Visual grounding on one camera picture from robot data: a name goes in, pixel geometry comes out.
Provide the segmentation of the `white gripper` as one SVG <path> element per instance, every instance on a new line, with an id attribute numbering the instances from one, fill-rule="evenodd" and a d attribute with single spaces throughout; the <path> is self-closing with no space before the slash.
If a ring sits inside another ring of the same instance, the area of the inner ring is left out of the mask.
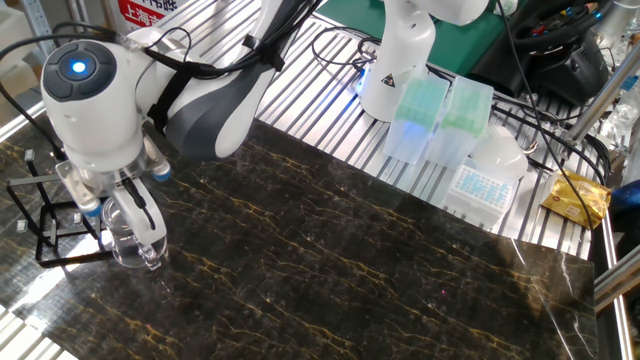
<path id="1" fill-rule="evenodd" d="M 109 194 L 122 211 L 129 227 L 142 245 L 152 245 L 167 235 L 166 225 L 161 211 L 140 179 L 134 179 L 133 185 L 144 200 L 140 208 L 124 187 L 112 189 Z"/>

